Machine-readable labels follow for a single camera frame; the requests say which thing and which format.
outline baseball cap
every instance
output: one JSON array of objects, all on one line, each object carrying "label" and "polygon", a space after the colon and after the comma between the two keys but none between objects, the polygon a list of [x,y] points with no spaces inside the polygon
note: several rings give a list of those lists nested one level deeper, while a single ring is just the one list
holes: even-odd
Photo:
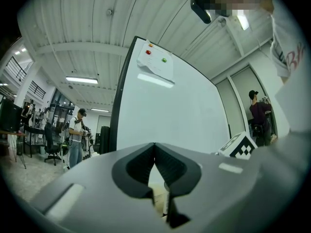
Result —
[{"label": "baseball cap", "polygon": [[255,94],[257,95],[257,94],[258,94],[258,91],[251,90],[251,91],[248,93],[248,96],[249,96],[249,98],[250,98],[251,100],[253,100]]},{"label": "baseball cap", "polygon": [[80,109],[78,111],[81,115],[83,115],[84,117],[86,117],[86,110],[85,109]]}]

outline white ceiling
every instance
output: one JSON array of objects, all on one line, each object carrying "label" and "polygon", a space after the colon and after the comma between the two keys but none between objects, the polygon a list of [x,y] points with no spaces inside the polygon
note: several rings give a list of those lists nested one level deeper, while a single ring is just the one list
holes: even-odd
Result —
[{"label": "white ceiling", "polygon": [[[213,78],[272,37],[263,10],[248,16],[212,16],[204,24],[190,0],[29,0],[18,14],[25,46],[71,101],[111,109],[119,74],[135,35],[172,51]],[[66,76],[97,78],[98,85],[67,82]]]}]

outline concrete floor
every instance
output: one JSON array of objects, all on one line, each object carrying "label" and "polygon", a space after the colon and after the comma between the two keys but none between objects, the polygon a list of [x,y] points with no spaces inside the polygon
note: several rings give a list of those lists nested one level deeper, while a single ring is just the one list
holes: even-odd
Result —
[{"label": "concrete floor", "polygon": [[45,163],[44,158],[48,156],[47,154],[42,156],[35,153],[32,158],[28,154],[23,156],[27,169],[19,156],[15,162],[11,151],[10,156],[0,157],[0,166],[2,175],[11,191],[25,201],[30,201],[41,188],[64,173],[63,165],[59,160],[56,160],[56,166],[54,166],[53,160],[47,160]]}]

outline computer monitor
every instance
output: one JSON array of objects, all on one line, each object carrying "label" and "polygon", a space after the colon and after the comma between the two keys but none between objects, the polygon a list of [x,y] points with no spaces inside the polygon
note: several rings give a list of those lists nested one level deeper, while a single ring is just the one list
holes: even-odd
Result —
[{"label": "computer monitor", "polygon": [[20,126],[22,108],[5,98],[0,108],[0,130],[17,132]]}]

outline whiteboard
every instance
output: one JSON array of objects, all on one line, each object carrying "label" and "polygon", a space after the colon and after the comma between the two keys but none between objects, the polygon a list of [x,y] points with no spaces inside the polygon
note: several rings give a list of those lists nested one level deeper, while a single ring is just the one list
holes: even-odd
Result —
[{"label": "whiteboard", "polygon": [[[203,153],[216,152],[230,139],[216,86],[175,55],[174,83],[139,67],[137,59],[144,43],[143,39],[136,39],[129,61],[120,105],[117,150],[159,142]],[[150,181],[163,182],[155,167]]]}]

